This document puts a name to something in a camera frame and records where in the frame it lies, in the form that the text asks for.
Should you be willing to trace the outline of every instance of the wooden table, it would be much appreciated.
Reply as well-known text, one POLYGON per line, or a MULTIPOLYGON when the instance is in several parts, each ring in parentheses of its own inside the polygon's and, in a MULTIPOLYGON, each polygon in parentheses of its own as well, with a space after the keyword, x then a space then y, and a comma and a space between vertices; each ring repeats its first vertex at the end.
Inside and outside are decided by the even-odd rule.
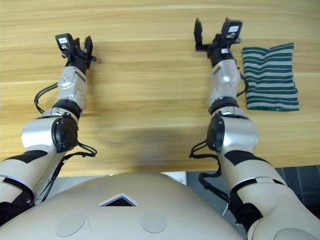
MULTIPOLYGON (((210 122, 211 65, 195 52, 193 30, 199 17, 208 43, 229 17, 243 21, 242 43, 232 47, 241 69, 243 47, 295 44, 300 111, 246 110, 259 129, 255 153, 275 167, 320 163, 319 0, 0 2, 2 159, 24 151, 22 128, 39 116, 34 95, 57 81, 65 64, 54 37, 69 32, 82 43, 91 35, 98 58, 87 73, 79 140, 99 153, 70 159, 60 176, 216 169, 213 159, 188 158, 210 122)), ((39 105, 51 107, 56 95, 39 105)), ((244 96, 238 102, 246 108, 244 96)))

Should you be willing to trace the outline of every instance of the black wire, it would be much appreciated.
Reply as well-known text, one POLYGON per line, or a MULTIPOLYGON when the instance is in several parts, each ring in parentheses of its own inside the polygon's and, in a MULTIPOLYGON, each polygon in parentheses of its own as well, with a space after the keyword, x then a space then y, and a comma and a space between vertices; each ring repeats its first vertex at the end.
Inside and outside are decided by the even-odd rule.
POLYGON ((55 182, 56 178, 58 177, 58 175, 59 175, 59 173, 61 171, 62 166, 66 163, 66 161, 68 159, 70 159, 71 157, 76 156, 76 155, 81 155, 82 157, 92 157, 93 158, 98 153, 98 151, 95 148, 93 148, 92 146, 83 144, 83 143, 81 143, 79 141, 78 141, 78 146, 80 148, 83 148, 83 149, 87 150, 88 152, 78 151, 78 152, 75 152, 75 153, 71 153, 71 154, 65 155, 61 159, 61 161, 59 162, 58 166, 54 170, 50 181, 48 182, 48 184, 46 185, 46 187, 42 191, 42 193, 43 193, 47 189, 47 191, 46 191, 45 195, 43 196, 41 202, 44 202, 47 199, 47 197, 49 195, 49 192, 50 192, 51 188, 53 187, 54 182, 55 182))
POLYGON ((236 96, 239 97, 240 95, 244 94, 248 88, 249 88, 249 84, 246 80, 246 78, 242 75, 242 73, 240 72, 240 76, 241 76, 241 79, 244 81, 244 90, 242 90, 241 92, 237 93, 236 96))
POLYGON ((194 159, 204 159, 204 158, 214 158, 217 160, 218 163, 218 170, 213 173, 213 174, 208 174, 205 172, 202 172, 199 174, 198 180, 200 182, 200 184, 203 185, 204 189, 211 191, 213 194, 217 195, 219 198, 221 198, 222 200, 226 201, 227 203, 229 202, 229 196, 227 193, 225 193, 224 191, 220 190, 219 188, 216 188, 215 186, 213 186, 212 184, 210 184, 209 182, 207 182, 205 180, 205 178, 217 178, 219 176, 221 176, 221 167, 220 167, 220 162, 218 159, 217 155, 214 154, 195 154, 196 151, 203 149, 204 147, 206 147, 206 141, 202 141, 198 144, 196 144, 190 151, 190 155, 189 158, 194 158, 194 159))
POLYGON ((39 111, 39 113, 43 114, 43 113, 45 112, 41 107, 38 106, 40 97, 41 97, 42 95, 46 94, 47 92, 49 92, 49 91, 57 88, 57 87, 58 87, 57 83, 54 83, 54 84, 52 84, 52 85, 50 85, 50 86, 47 86, 47 87, 45 87, 44 89, 40 90, 40 91, 35 95, 33 102, 34 102, 34 105, 35 105, 36 109, 39 111))
POLYGON ((205 178, 217 178, 221 176, 221 167, 219 162, 218 162, 218 165, 219 165, 218 170, 215 173, 208 174, 208 173, 202 172, 199 174, 198 180, 203 185, 204 189, 211 191, 213 194, 215 194, 216 196, 218 196, 219 198, 221 198, 222 200, 228 203, 229 202, 228 194, 220 190, 219 188, 213 186, 212 184, 210 184, 205 180, 205 178))
POLYGON ((196 151, 203 149, 207 146, 206 140, 196 144, 195 146, 193 146, 193 148, 191 148, 190 154, 189 154, 189 158, 193 158, 193 159, 205 159, 205 158, 214 158, 214 159, 218 159, 217 155, 214 154, 195 154, 196 151))

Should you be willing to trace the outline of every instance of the striped cloth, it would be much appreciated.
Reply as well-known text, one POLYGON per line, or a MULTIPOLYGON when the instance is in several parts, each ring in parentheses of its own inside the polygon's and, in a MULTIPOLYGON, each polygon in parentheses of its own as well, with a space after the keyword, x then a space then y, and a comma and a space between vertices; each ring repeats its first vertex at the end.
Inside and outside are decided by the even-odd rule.
POLYGON ((248 82, 246 107, 254 110, 298 111, 298 90, 292 73, 294 44, 242 50, 248 82))

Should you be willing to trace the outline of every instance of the floor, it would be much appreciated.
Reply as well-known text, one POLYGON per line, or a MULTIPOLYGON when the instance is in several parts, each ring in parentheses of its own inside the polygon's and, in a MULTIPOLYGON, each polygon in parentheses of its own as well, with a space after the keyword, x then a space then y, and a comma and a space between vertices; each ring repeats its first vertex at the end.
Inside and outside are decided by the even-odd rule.
MULTIPOLYGON (((320 165, 300 166, 300 167, 281 167, 276 168, 277 172, 287 182, 288 186, 295 192, 301 202, 318 218, 320 218, 320 165)), ((199 171, 191 171, 186 173, 186 183, 189 187, 200 195, 210 206, 218 213, 223 213, 226 203, 205 190, 198 182, 199 171)), ((177 175, 178 181, 183 182, 183 176, 177 175)), ((84 177, 58 177, 48 195, 48 198, 70 188, 79 183, 102 176, 84 176, 84 177)), ((221 177, 208 179, 215 187, 222 190, 225 189, 224 182, 221 177)), ((230 211, 224 215, 239 231, 245 236, 245 230, 242 226, 235 223, 235 218, 230 211)))

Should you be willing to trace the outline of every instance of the air vent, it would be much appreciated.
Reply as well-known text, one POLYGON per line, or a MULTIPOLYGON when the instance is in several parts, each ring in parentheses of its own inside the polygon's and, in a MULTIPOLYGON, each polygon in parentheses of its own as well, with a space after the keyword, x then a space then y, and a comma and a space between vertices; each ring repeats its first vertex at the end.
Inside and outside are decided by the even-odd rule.
POLYGON ((99 207, 135 207, 137 205, 134 200, 124 193, 120 193, 99 203, 99 207))

